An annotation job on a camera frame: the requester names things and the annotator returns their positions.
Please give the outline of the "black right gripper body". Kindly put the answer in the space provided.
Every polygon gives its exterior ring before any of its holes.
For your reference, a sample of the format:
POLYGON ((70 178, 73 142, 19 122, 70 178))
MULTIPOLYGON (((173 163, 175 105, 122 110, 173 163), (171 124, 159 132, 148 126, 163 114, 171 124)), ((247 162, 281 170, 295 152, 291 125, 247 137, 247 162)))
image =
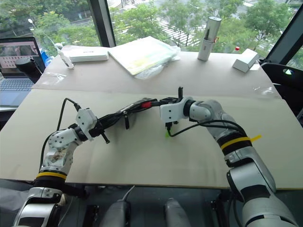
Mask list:
POLYGON ((167 97, 160 100, 161 105, 167 105, 167 104, 174 104, 178 103, 182 100, 182 98, 176 98, 176 97, 167 97))

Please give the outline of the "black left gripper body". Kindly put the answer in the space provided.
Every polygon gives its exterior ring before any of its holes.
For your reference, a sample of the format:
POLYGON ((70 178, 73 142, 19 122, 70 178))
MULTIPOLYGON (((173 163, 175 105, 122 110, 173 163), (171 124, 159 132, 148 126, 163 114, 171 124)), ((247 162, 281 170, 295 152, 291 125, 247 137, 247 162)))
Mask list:
POLYGON ((102 124, 99 121, 97 121, 94 128, 89 130, 89 134, 90 134, 91 137, 94 138, 94 137, 100 136, 103 131, 105 132, 102 124))

